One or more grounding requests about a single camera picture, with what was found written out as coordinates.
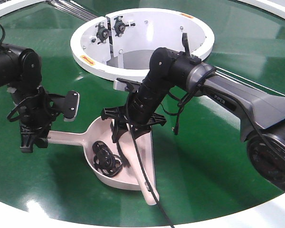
black wire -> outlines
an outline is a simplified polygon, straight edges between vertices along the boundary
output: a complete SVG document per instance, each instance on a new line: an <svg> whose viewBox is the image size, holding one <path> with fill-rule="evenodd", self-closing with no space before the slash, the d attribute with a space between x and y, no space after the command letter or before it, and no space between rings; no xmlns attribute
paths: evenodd
<svg viewBox="0 0 285 228"><path fill-rule="evenodd" d="M2 30L2 36L1 36L1 39L0 39L0 47L1 47L2 42L3 42L4 38L5 38L5 30L4 30L4 27L1 24L0 24L0 28Z"/></svg>
<svg viewBox="0 0 285 228"><path fill-rule="evenodd" d="M168 221L169 226L170 226L171 228L175 228L174 225L173 225L173 223L172 223L172 221L171 221L170 218L168 217L167 213L166 213L165 210L163 209L162 204L161 204L161 203L159 202L159 200L157 199L157 197L156 197L156 195L155 195L155 193L154 193L154 190L153 190L153 188L152 188L152 186L151 186L151 184L150 184L150 182L149 182L149 180L148 180L147 174L146 174L146 172L145 172L145 170L144 170L143 163L142 163L142 159L141 159L141 156L140 156L140 154L139 154L138 146L137 146L137 143L136 143L136 140L135 140L134 132L133 132L133 129L132 129L132 127L131 127L131 119L130 119L130 116L129 116L129 109L128 109L130 94L131 94L131 93L129 93L129 95L128 95L128 97L127 97L126 104L125 104L125 112L126 112L126 117L127 117L127 119L128 119L128 123L129 123L129 127L130 127L130 133L131 133L131 137L132 137L132 140L133 140L133 143L134 143L135 151L136 151L136 154L137 154L137 157L138 157L139 165L140 165L140 167L141 167L141 169L142 169L143 177L144 177L144 179L145 179L145 181L146 181L146 183L147 183L147 186L148 186L148 188L149 188L149 190L150 190L150 192L151 192L151 194L152 194L152 196L153 196L153 198L154 198L154 200L155 200L155 202L156 202L156 205L158 206L158 208L159 208L160 211L162 212L162 214L163 214L163 216L165 217L165 219Z"/></svg>

green tabletop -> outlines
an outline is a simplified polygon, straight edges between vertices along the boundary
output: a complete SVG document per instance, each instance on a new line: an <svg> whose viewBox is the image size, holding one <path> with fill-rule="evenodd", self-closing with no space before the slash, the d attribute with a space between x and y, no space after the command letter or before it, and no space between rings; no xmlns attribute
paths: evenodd
<svg viewBox="0 0 285 228"><path fill-rule="evenodd" d="M285 94L285 20L229 0L78 0L98 16L129 8L165 8L185 12L207 23L215 44L206 62L244 77L250 84ZM62 117L52 130L81 133L103 107L120 106L127 94L113 83L77 65L69 46L84 21L39 3L0 18L5 42L34 49L42 56L42 85L51 93L81 94L77 118ZM175 88L178 96L183 91ZM164 106L176 111L176 102ZM0 201L29 211L37 203L51 218L101 226L160 226L167 222L139 191L104 185L88 166L83 149L50 144L32 154L19 150L17 123L5 116L13 108L0 88ZM180 116L153 127L153 152L161 203L174 224L235 213L281 194L254 170L239 141L239 120L206 97L194 98Z"/></svg>

